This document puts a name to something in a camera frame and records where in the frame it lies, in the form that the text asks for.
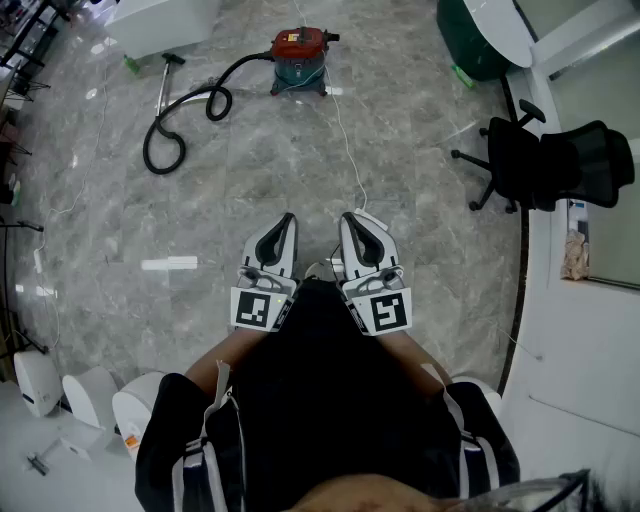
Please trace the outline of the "silver vacuum wand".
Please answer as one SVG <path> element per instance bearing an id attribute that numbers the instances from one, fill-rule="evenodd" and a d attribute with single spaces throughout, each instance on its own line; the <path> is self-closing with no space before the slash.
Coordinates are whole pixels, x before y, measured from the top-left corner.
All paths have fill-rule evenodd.
<path id="1" fill-rule="evenodd" d="M 155 118 L 158 118 L 160 114 L 170 105 L 168 82 L 171 68 L 176 66 L 183 66 L 186 62 L 183 57 L 168 52 L 162 54 L 162 59 L 164 60 L 164 68 L 156 103 Z"/>

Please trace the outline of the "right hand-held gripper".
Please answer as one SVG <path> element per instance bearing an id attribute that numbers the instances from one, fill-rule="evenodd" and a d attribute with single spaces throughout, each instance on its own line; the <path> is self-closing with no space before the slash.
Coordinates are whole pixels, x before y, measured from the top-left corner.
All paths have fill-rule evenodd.
<path id="1" fill-rule="evenodd" d="M 404 284 L 404 268 L 397 265 L 397 246 L 388 226 L 356 211 L 341 216 L 339 230 L 344 274 L 374 273 L 345 281 L 341 287 L 360 332 L 378 336 L 409 329 L 413 322 L 411 289 Z"/>

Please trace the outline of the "black metal rack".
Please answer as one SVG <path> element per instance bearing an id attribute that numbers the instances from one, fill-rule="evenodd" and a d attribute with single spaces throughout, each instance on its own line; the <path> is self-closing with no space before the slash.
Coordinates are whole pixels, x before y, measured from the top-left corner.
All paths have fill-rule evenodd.
<path id="1" fill-rule="evenodd" d="M 34 76 L 45 67 L 59 19 L 70 21 L 56 0 L 0 0 L 0 102 L 32 102 L 32 92 L 50 88 Z"/>

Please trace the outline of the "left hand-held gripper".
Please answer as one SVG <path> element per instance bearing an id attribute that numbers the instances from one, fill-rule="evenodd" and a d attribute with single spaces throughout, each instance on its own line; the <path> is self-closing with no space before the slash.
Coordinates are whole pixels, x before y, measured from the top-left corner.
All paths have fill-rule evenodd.
<path id="1" fill-rule="evenodd" d="M 298 288 L 298 281 L 290 279 L 297 245 L 298 222 L 292 213 L 280 215 L 247 239 L 241 259 L 244 266 L 230 290 L 232 326 L 267 333 L 282 328 Z"/>

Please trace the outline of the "person's left forearm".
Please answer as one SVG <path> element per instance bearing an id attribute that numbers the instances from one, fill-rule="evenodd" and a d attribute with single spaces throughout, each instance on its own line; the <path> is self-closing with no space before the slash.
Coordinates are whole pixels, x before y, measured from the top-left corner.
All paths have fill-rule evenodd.
<path id="1" fill-rule="evenodd" d="M 218 391 L 218 377 L 221 374 L 219 365 L 225 363 L 231 369 L 237 367 L 267 335 L 267 332 L 258 330 L 235 329 L 223 341 L 199 358 L 186 371 L 185 377 L 209 397 L 214 398 Z"/>

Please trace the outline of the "red and green vacuum cleaner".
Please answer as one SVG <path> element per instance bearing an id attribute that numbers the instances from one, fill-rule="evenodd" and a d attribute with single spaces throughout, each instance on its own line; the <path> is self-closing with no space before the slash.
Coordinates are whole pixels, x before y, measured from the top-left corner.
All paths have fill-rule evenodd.
<path id="1" fill-rule="evenodd" d="M 327 95 L 325 86 L 326 54 L 331 42 L 341 36 L 315 27 L 283 30 L 272 41 L 275 79 L 271 95 L 283 92 L 314 91 Z"/>

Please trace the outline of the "white block counter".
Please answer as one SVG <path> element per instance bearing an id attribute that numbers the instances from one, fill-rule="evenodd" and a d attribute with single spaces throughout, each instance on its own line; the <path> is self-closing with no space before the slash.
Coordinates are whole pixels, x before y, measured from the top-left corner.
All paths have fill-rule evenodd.
<path id="1" fill-rule="evenodd" d="M 124 53 L 139 59 L 208 39 L 221 0 L 120 0 L 105 24 Z"/>

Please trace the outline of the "person's black clothing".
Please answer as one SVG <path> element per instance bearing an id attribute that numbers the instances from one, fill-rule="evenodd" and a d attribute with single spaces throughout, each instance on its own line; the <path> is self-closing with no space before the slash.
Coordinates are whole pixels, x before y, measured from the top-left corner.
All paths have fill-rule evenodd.
<path id="1" fill-rule="evenodd" d="M 459 493 L 459 464 L 472 495 L 490 488 L 485 439 L 499 480 L 516 483 L 514 450 L 481 390 L 458 383 L 457 426 L 442 394 L 423 397 L 381 344 L 360 333 L 336 289 L 308 282 L 282 329 L 249 352 L 219 410 L 185 376 L 166 375 L 136 462 L 145 512 L 172 512 L 171 470 L 203 434 L 215 450 L 231 512 L 280 512 L 332 477 L 375 473 L 436 498 Z"/>

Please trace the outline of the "person's right forearm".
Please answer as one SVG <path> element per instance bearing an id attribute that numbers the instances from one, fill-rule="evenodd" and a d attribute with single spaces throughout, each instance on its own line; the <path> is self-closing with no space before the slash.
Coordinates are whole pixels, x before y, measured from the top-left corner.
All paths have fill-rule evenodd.
<path id="1" fill-rule="evenodd" d="M 435 396 L 452 384 L 444 368 L 405 331 L 381 334 L 376 339 L 425 397 Z"/>

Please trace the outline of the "green bathtub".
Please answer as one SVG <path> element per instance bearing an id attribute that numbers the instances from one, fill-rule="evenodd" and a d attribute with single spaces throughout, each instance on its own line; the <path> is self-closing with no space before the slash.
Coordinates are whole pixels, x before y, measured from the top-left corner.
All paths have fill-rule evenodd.
<path id="1" fill-rule="evenodd" d="M 475 81 L 533 64 L 533 39 L 513 0 L 438 0 L 436 21 L 453 62 Z"/>

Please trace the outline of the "crumpled paper bag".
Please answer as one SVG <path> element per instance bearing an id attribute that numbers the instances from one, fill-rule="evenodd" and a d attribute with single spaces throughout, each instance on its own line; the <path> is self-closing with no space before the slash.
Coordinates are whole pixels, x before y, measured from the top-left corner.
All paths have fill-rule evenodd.
<path id="1" fill-rule="evenodd" d="M 586 236 L 574 229 L 567 232 L 561 278 L 580 281 L 589 276 L 589 244 Z"/>

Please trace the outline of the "black office chair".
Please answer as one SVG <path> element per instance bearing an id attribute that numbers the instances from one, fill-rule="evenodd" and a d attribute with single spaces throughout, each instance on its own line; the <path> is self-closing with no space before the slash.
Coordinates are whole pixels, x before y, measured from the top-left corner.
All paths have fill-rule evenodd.
<path id="1" fill-rule="evenodd" d="M 635 181 L 626 137 L 599 120 L 567 132 L 536 136 L 525 126 L 532 120 L 544 123 L 544 113 L 524 99 L 519 107 L 524 112 L 522 118 L 507 121 L 494 117 L 480 130 L 488 140 L 486 161 L 457 149 L 451 151 L 452 158 L 470 162 L 491 175 L 482 197 L 471 201 L 469 209 L 481 210 L 493 193 L 507 200 L 508 214 L 519 209 L 552 212 L 560 199 L 604 208 L 616 206 L 619 190 Z"/>

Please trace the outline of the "person's glasses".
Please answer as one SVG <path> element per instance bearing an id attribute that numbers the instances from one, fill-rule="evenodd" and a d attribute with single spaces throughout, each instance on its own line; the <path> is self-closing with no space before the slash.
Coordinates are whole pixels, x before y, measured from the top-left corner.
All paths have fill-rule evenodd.
<path id="1" fill-rule="evenodd" d="M 500 512 L 587 512 L 590 470 L 521 482 L 498 499 Z"/>

